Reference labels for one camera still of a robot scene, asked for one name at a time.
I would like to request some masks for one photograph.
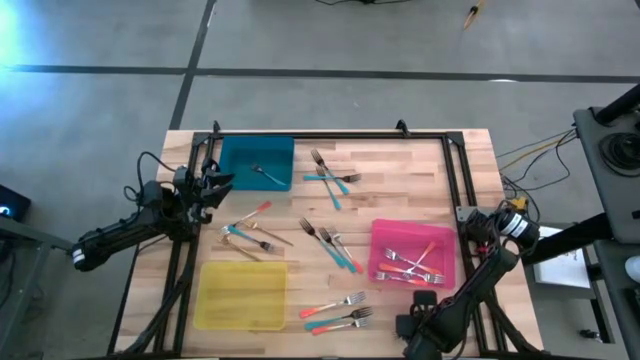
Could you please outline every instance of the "butcher block tabletop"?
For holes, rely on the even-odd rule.
[[[486,129],[463,132],[478,205],[495,207],[504,198],[498,167]],[[171,167],[186,165],[194,131],[169,131],[162,160]],[[214,159],[220,156],[223,141],[216,141]],[[361,173],[362,179],[347,184],[351,193],[343,195],[330,186],[342,204],[337,211],[321,181],[303,181],[303,175],[315,174],[311,150],[318,149],[336,176]],[[466,199],[462,173],[455,147],[452,147],[461,198]],[[213,222],[202,226],[196,271],[191,290],[182,356],[184,357],[402,357],[406,344],[395,334],[395,317],[408,314],[416,288],[382,282],[374,283],[366,274],[352,274],[336,266],[317,241],[305,234],[298,220],[307,218],[316,227],[333,225],[342,233],[343,243],[365,268],[371,242],[371,223],[375,219],[413,221],[446,226],[455,230],[442,144],[432,139],[296,139],[293,185],[289,192],[232,191],[213,211]],[[158,179],[172,179],[172,173],[159,168]],[[248,231],[278,248],[272,254],[243,240],[235,240],[245,250],[265,261],[288,264],[285,326],[280,331],[198,330],[193,315],[202,264],[211,261],[248,261],[242,254],[223,246],[218,239],[220,227],[235,223],[265,201],[272,207],[254,220],[295,244],[294,247],[271,241],[260,233]],[[182,261],[186,250],[181,252]],[[171,241],[163,240],[146,248],[136,260],[120,329],[116,351],[131,345],[157,311],[165,285],[171,253]],[[456,287],[437,290],[442,299],[455,293],[465,275],[456,241]],[[313,336],[305,331],[300,310],[335,302],[344,296],[365,291],[363,306],[371,306],[374,315],[367,327],[347,329]],[[524,337],[542,348],[533,305],[521,264],[507,273],[496,286],[500,306]],[[165,347],[173,341],[177,308],[170,316]],[[326,311],[309,318],[321,320],[348,314],[351,308]],[[489,347],[495,349],[488,312],[483,318]],[[465,356],[478,355],[473,326],[467,332]]]

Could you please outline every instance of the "black floor stripe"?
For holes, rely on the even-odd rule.
[[[74,66],[74,65],[9,65],[0,70],[26,73],[54,74],[132,74],[132,75],[182,75],[187,68],[144,66]]]
[[[291,69],[196,69],[198,76],[269,77],[269,78],[333,78],[333,79],[394,79],[447,81],[514,81],[543,83],[637,84],[640,76],[608,75],[533,75],[491,73],[442,73],[360,70],[291,70]]]
[[[169,130],[178,130],[180,129],[180,124],[182,124],[182,117],[184,116],[184,111],[187,108],[187,100],[189,100],[193,77],[195,75],[198,62],[200,61],[200,55],[202,54],[202,48],[204,47],[204,40],[207,38],[209,20],[213,15],[213,7],[215,4],[216,0],[207,0],[207,5],[204,8],[204,14],[202,14],[202,20],[200,20],[198,35],[196,36],[196,41],[193,44],[193,50],[191,51],[191,57],[189,58],[189,67],[187,68],[187,73],[184,76],[182,86],[180,87],[176,107],[173,109],[173,115],[171,116],[171,122],[169,123]]]

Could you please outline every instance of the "teal plastic bin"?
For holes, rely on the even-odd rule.
[[[233,190],[289,191],[293,179],[294,141],[287,136],[226,136],[220,153],[222,172],[232,173]],[[258,164],[278,185],[251,169]]]

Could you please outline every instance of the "pink plastic bin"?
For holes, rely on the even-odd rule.
[[[369,279],[376,280],[378,264],[384,262],[398,268],[408,269],[410,264],[404,261],[392,261],[384,256],[384,249],[389,248],[397,252],[400,256],[411,261],[417,261],[429,243],[434,242],[435,248],[420,262],[439,270],[445,275],[445,282],[433,287],[452,289],[456,286],[456,234],[453,230],[445,227],[420,225],[416,223],[377,219],[373,222],[371,229],[371,252],[369,253]],[[424,274],[419,268],[416,272]],[[417,287],[417,285],[394,281],[394,283],[404,284],[407,287]]]

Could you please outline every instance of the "gray floor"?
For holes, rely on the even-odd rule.
[[[640,10],[632,0],[489,2],[414,0],[327,7],[303,0],[220,0],[199,66],[639,75]],[[205,0],[9,1],[0,63],[186,67]],[[0,182],[33,199],[29,223],[76,239],[133,208],[121,195],[143,150],[158,152],[183,76],[0,73]],[[605,105],[631,87],[598,83],[196,77],[182,129],[489,128],[496,153],[571,126],[577,108]],[[572,176],[534,195],[542,219],[570,222],[601,211],[577,142],[562,149]],[[500,159],[505,164],[508,159]],[[523,167],[506,174],[516,176]],[[145,164],[143,176],[155,166]],[[562,176],[554,157],[527,185]],[[42,286],[45,311],[24,325],[22,352],[46,359],[106,351],[131,253],[78,273],[54,256]],[[547,350],[623,359],[576,331],[594,328],[588,301],[533,285]]]

